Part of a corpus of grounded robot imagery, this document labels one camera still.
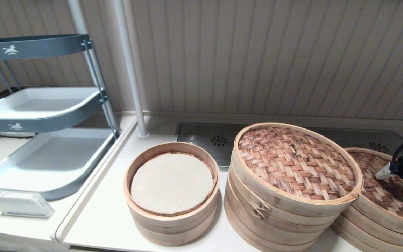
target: bamboo steamer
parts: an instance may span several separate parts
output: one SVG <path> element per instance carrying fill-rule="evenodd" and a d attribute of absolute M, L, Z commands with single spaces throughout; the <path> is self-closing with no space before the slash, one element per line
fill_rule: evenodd
<path fill-rule="evenodd" d="M 334 222 L 331 225 L 331 228 L 343 239 L 345 239 L 349 244 L 352 246 L 356 247 L 357 249 L 360 249 L 361 251 L 364 252 L 384 252 L 382 250 L 378 250 L 374 247 L 371 247 L 359 239 L 357 239 L 355 236 L 344 230 L 337 222 Z"/>
<path fill-rule="evenodd" d="M 200 205 L 172 216 L 143 209 L 131 195 L 131 184 L 137 170 L 152 158 L 166 153 L 185 153 L 198 158 L 213 179 L 212 190 Z M 195 240 L 211 225 L 219 202 L 219 182 L 219 167 L 208 152 L 185 142 L 167 142 L 145 150 L 134 159 L 125 174 L 123 191 L 135 225 L 145 238 L 162 246 L 179 246 Z"/>
<path fill-rule="evenodd" d="M 375 179 L 391 156 L 363 148 L 346 150 L 359 164 L 365 181 L 360 197 L 332 228 L 341 236 L 346 231 L 345 240 L 351 235 L 377 251 L 403 251 L 403 179 Z"/>
<path fill-rule="evenodd" d="M 262 237 L 262 233 L 267 233 L 267 231 L 256 227 L 255 225 L 249 223 L 249 218 L 246 215 L 243 215 L 241 211 L 237 211 L 235 206 L 231 206 L 229 199 L 232 198 L 234 194 L 232 193 L 229 182 L 227 182 L 227 187 L 225 190 L 225 212 L 227 214 L 227 218 L 231 223 L 231 226 L 235 229 L 239 236 L 242 237 L 245 241 L 250 243 L 253 247 L 261 250 L 261 251 L 282 251 L 282 252 L 302 252 L 306 251 L 314 242 L 315 239 L 312 239 L 310 242 L 306 242 L 300 245 L 290 245 L 297 244 L 297 239 L 284 239 L 280 238 L 281 242 L 285 244 L 279 244 L 272 240 L 268 240 L 265 237 Z"/>
<path fill-rule="evenodd" d="M 257 249 L 305 251 L 362 186 L 357 163 L 336 143 L 301 127 L 259 123 L 236 136 L 224 204 L 233 228 Z"/>

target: drain grate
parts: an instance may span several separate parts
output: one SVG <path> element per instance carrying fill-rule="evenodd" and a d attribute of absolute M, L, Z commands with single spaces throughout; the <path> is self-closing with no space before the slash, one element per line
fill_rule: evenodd
<path fill-rule="evenodd" d="M 213 136 L 211 137 L 211 143 L 220 147 L 220 145 L 225 146 L 228 143 L 228 141 L 225 137 Z"/>
<path fill-rule="evenodd" d="M 371 149 L 376 150 L 376 151 L 381 152 L 381 153 L 386 153 L 387 154 L 387 153 L 390 152 L 390 149 L 388 149 L 385 145 L 381 145 L 378 142 L 370 142 L 369 147 L 371 147 Z"/>
<path fill-rule="evenodd" d="M 227 170 L 231 161 L 234 139 L 245 126 L 184 122 L 178 126 L 176 141 L 190 142 L 202 147 L 216 160 L 221 170 Z M 309 129 L 326 136 L 341 147 L 369 148 L 389 155 L 393 155 L 394 150 L 403 143 L 403 138 L 393 131 Z"/>

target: white countertop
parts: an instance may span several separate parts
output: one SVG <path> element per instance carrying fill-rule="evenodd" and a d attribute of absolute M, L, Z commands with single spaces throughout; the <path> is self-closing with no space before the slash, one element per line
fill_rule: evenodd
<path fill-rule="evenodd" d="M 127 126 L 134 122 L 135 118 L 133 116 L 124 117 L 121 125 Z M 0 137 L 0 161 L 24 145 L 27 141 L 28 139 Z M 85 190 L 85 185 L 86 182 L 77 193 L 57 201 L 50 201 L 49 204 L 55 210 L 54 215 L 50 219 L 0 215 L 0 241 L 14 244 L 28 243 L 31 246 L 45 246 L 45 243 L 42 243 L 42 241 L 46 242 L 46 244 L 58 244 L 58 242 L 56 242 L 57 228 Z M 60 246 L 57 247 L 63 247 L 63 250 L 67 251 L 67 246 L 63 244 L 60 244 Z M 57 250 L 54 248 L 46 249 L 45 247 L 42 247 L 42 249 L 45 249 L 46 251 Z"/>
<path fill-rule="evenodd" d="M 204 123 L 240 123 L 251 124 L 260 121 L 280 121 L 311 127 L 360 128 L 402 130 L 402 122 L 387 125 L 386 121 L 330 119 L 324 118 L 295 118 L 295 117 L 266 117 L 266 116 L 225 116 L 225 115 L 190 115 L 162 114 L 146 117 L 147 129 L 150 136 L 141 139 L 137 136 L 136 128 L 125 146 L 118 153 L 116 160 L 95 188 L 69 233 L 64 236 L 64 242 L 80 247 L 92 247 L 131 252 L 206 252 L 206 251 L 258 251 L 233 230 L 229 224 L 223 207 L 219 208 L 211 227 L 197 240 L 179 247 L 162 247 L 148 241 L 137 231 L 125 202 L 122 179 L 129 163 L 142 151 L 153 145 L 174 140 L 178 122 Z M 221 172 L 220 189 L 224 195 L 227 172 Z M 85 251 L 84 248 L 70 251 Z M 330 228 L 318 238 L 308 252 L 359 252 Z"/>

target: metal pole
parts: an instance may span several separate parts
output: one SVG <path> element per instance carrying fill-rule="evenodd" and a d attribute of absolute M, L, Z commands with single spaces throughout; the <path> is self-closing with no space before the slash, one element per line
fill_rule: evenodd
<path fill-rule="evenodd" d="M 133 104 L 136 111 L 136 117 L 138 119 L 139 137 L 147 137 L 149 136 L 149 132 L 147 132 L 146 123 L 144 121 L 144 113 L 142 111 L 141 97 L 139 95 L 135 64 L 133 61 L 133 50 L 132 45 L 130 44 L 130 36 L 128 34 L 127 19 L 125 16 L 123 0 L 115 0 L 114 5 L 125 65 L 127 66 L 128 81 L 130 82 Z"/>
<path fill-rule="evenodd" d="M 8 64 L 8 62 L 6 60 L 4 60 L 4 64 L 6 65 L 8 72 L 10 73 L 10 75 L 12 76 L 13 81 L 15 81 L 16 86 L 18 87 L 18 91 L 21 90 L 21 86 L 18 83 L 18 80 L 16 79 L 15 75 L 13 74 L 12 68 L 10 67 L 10 65 Z"/>
<path fill-rule="evenodd" d="M 1 74 L 1 77 L 3 78 L 4 84 L 6 85 L 8 91 L 9 91 L 11 94 L 13 94 L 12 88 L 11 88 L 10 85 L 8 84 L 7 79 L 5 78 L 5 75 L 4 75 L 3 70 L 1 69 L 1 67 L 0 67 L 0 74 Z"/>
<path fill-rule="evenodd" d="M 80 7 L 79 0 L 68 0 L 68 4 L 69 4 L 69 8 L 71 9 L 72 18 L 74 19 L 74 24 L 76 26 L 77 32 L 81 33 L 81 34 L 88 34 L 88 29 L 86 28 L 85 18 L 83 17 L 82 8 Z M 93 50 L 89 51 L 89 55 L 85 53 L 85 58 L 86 58 L 88 67 L 91 68 L 89 57 L 93 57 L 93 59 L 96 59 L 96 56 L 94 55 Z M 93 63 L 96 66 L 94 68 L 95 74 L 93 75 L 93 73 L 91 73 L 91 77 L 93 78 L 94 85 L 97 86 L 97 83 L 99 83 L 101 87 L 103 87 L 105 90 L 107 90 L 107 88 L 105 86 L 104 78 L 102 77 L 102 72 L 100 70 L 99 62 L 97 60 L 95 60 L 95 61 L 93 61 Z M 119 128 L 117 126 L 117 122 L 116 122 L 116 117 L 113 113 L 113 108 L 112 108 L 111 102 L 108 100 L 105 102 L 105 104 L 107 105 L 106 113 L 109 113 L 109 118 L 111 119 L 111 124 L 114 126 L 114 128 L 119 130 Z"/>
<path fill-rule="evenodd" d="M 85 53 L 88 55 L 87 59 L 90 64 L 91 75 L 94 76 L 94 75 L 96 75 L 96 70 L 94 69 L 93 60 L 91 59 L 91 56 L 90 56 L 90 50 L 88 49 L 88 42 L 89 41 L 83 40 L 82 45 L 85 47 Z M 108 95 L 104 94 L 107 91 L 100 86 L 98 78 L 96 78 L 96 86 L 99 88 L 100 98 L 101 98 L 100 102 L 102 103 L 102 109 L 104 110 L 105 117 L 107 118 L 108 126 L 110 126 L 110 128 L 112 128 L 113 135 L 114 135 L 115 139 L 117 139 L 119 130 L 117 128 L 115 128 L 115 125 L 112 124 L 113 119 L 110 118 L 110 113 L 108 113 L 107 103 L 109 102 L 109 99 L 108 99 Z"/>

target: white shelf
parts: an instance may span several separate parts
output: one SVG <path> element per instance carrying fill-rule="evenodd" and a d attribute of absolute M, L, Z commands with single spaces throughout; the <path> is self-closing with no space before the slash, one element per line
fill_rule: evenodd
<path fill-rule="evenodd" d="M 0 161 L 0 189 L 33 191 L 47 200 L 75 193 L 112 139 L 110 129 L 41 133 Z"/>
<path fill-rule="evenodd" d="M 0 132 L 50 132 L 72 127 L 100 108 L 96 87 L 26 88 L 0 99 Z"/>

